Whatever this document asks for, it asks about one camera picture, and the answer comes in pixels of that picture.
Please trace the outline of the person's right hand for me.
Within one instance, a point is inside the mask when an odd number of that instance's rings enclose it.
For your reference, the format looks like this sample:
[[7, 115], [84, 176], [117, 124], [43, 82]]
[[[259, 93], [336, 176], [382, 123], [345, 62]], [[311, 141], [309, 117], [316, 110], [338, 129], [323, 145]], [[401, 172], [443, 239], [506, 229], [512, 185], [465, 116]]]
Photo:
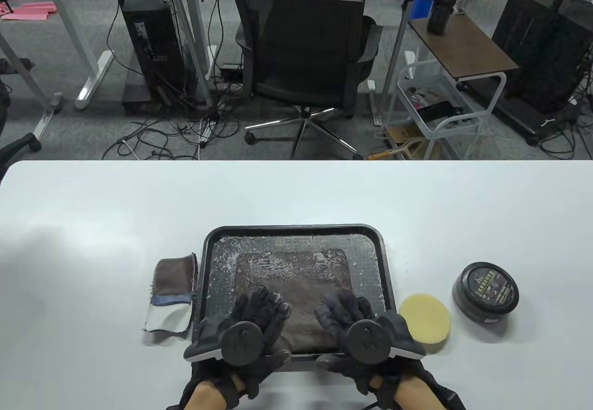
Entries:
[[430, 382], [429, 374], [420, 360], [406, 357], [387, 357], [379, 363], [362, 363], [347, 347], [350, 327], [361, 320], [376, 321], [375, 313], [364, 297], [356, 297], [352, 290], [342, 289], [324, 294], [314, 314], [320, 326], [339, 344], [343, 355], [325, 354], [318, 357], [317, 367], [351, 378], [364, 395], [372, 392], [379, 401], [394, 395], [405, 377]]

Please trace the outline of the person's left hand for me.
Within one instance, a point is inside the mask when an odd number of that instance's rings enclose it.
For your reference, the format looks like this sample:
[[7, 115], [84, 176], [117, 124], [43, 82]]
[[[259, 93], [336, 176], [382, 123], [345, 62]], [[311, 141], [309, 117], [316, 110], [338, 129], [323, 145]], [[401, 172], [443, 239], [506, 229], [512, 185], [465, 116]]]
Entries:
[[229, 316], [203, 319], [184, 353], [193, 367], [180, 408], [233, 409], [243, 396], [254, 399], [291, 357], [287, 349], [272, 352], [290, 312], [280, 293], [260, 286], [241, 294]]

